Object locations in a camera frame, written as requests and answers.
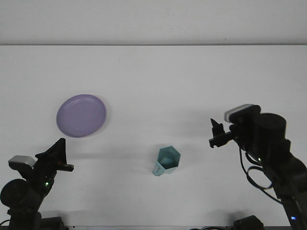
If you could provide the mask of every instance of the table surface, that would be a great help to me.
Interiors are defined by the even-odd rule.
[[[255,215],[287,226],[283,207],[247,182],[235,143],[209,147],[210,118],[222,122],[246,103],[280,114],[306,164],[306,63],[307,46],[0,46],[0,185],[20,178],[7,160],[64,137],[75,170],[58,172],[43,217],[69,226],[229,226]],[[103,100],[106,122],[89,137],[66,137],[57,110],[81,93]],[[169,145],[181,153],[179,168],[155,177]],[[6,212],[0,206],[2,219]]]

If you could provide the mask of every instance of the teal cup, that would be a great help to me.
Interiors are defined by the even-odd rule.
[[[173,146],[160,149],[153,174],[155,176],[160,176],[164,173],[171,174],[178,168],[179,160],[180,153]]]

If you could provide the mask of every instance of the plate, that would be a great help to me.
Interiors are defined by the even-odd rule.
[[[106,107],[96,96],[80,94],[62,104],[57,113],[57,125],[69,137],[88,136],[104,124]]]

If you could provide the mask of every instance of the cup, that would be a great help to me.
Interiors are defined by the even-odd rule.
[[[178,168],[179,160],[180,153],[173,146],[160,149],[153,174],[155,176],[160,176],[164,173],[171,174]]]

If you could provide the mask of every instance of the black cable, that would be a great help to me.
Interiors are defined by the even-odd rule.
[[[221,227],[206,227],[204,229],[201,230],[225,230],[225,228],[221,228]]]
[[[225,228],[221,228],[221,227],[205,227],[202,229],[190,229],[190,230],[226,230]]]
[[[1,222],[1,223],[0,223],[0,226],[1,226],[2,224],[6,223],[6,222],[9,222],[9,221],[10,221],[10,220],[9,220],[9,219],[7,219],[7,220],[5,220],[5,221]]]
[[[246,156],[247,160],[248,160],[250,163],[255,164],[255,165],[257,165],[257,166],[261,166],[261,164],[259,164],[257,161],[254,161],[254,160],[250,157],[250,155],[248,154],[248,152],[245,153],[245,156]]]
[[[243,171],[244,171],[244,173],[245,173],[245,175],[246,175],[246,177],[247,177],[247,179],[248,179],[248,182],[250,182],[254,187],[256,187],[256,188],[258,188],[259,190],[261,190],[261,191],[262,191],[265,195],[267,195],[269,198],[273,199],[274,201],[276,201],[276,202],[279,203],[279,204],[282,204],[281,201],[279,201],[278,199],[276,199],[276,198],[273,197],[272,195],[268,194],[268,193],[264,190],[264,189],[272,188],[272,184],[271,184],[270,187],[268,187],[268,188],[261,187],[260,185],[258,185],[258,184],[249,176],[248,171],[249,171],[250,169],[248,169],[248,171],[246,171],[246,169],[245,169],[245,167],[244,167],[244,165],[243,165],[243,160],[242,160],[242,149],[241,149],[241,146],[240,146],[240,145],[239,145],[239,153],[240,153],[240,163],[241,163],[241,167],[242,167],[242,169],[243,169]],[[257,168],[257,170],[260,170],[260,171],[263,172],[263,169],[260,168],[260,167],[258,167],[258,166],[252,166],[252,167],[250,167],[250,168],[251,168],[251,169],[256,169],[256,168]]]

